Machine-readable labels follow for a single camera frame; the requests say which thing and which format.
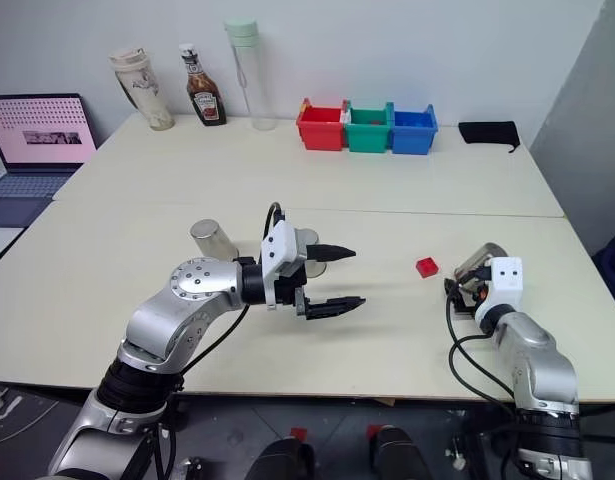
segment clear water bottle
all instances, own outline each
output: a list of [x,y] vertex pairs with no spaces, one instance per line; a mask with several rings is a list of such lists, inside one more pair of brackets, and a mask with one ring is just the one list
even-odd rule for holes
[[257,130],[271,130],[276,126],[276,118],[265,84],[258,25],[255,20],[229,20],[224,24],[234,52],[238,83],[243,89],[251,124]]

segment floor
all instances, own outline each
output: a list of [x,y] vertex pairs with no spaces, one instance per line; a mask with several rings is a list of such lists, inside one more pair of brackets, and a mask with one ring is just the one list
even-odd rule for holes
[[[5,406],[17,396],[18,406],[0,420],[0,439],[15,433],[50,407],[38,423],[0,443],[0,479],[42,477],[63,434],[79,407],[10,389]],[[207,480],[243,479],[263,448],[287,436],[292,427],[307,429],[307,442],[315,451],[322,479],[375,478],[368,469],[368,425],[393,424],[405,429],[421,450],[435,480],[467,479],[466,470],[452,468],[445,449],[461,423],[460,411],[375,401],[267,399],[238,397],[184,397],[182,430],[178,433],[177,462],[200,456],[209,466]],[[615,435],[615,412],[591,417],[585,433]],[[500,459],[488,448],[492,479],[499,477]],[[615,445],[588,444],[596,479],[615,480]],[[153,465],[146,478],[155,480]],[[520,479],[510,467],[508,480]]]

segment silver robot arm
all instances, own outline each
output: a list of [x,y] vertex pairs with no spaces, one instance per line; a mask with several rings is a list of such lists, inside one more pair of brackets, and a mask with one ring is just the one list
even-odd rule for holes
[[456,270],[454,285],[475,302],[468,307],[457,293],[456,310],[471,313],[479,328],[492,335],[510,372],[519,429],[517,466],[533,478],[591,480],[580,437],[574,367],[558,352],[554,337],[518,311],[521,259],[486,244]]
[[154,452],[154,426],[171,394],[182,389],[182,373],[207,328],[223,313],[264,303],[274,309],[281,303],[296,305],[299,315],[311,319],[364,303],[344,297],[312,305],[304,296],[305,261],[333,261],[353,251],[308,245],[303,231],[282,212],[261,245],[258,264],[253,258],[193,258],[179,265],[164,288],[138,307],[116,359],[56,451],[49,475],[142,478]]

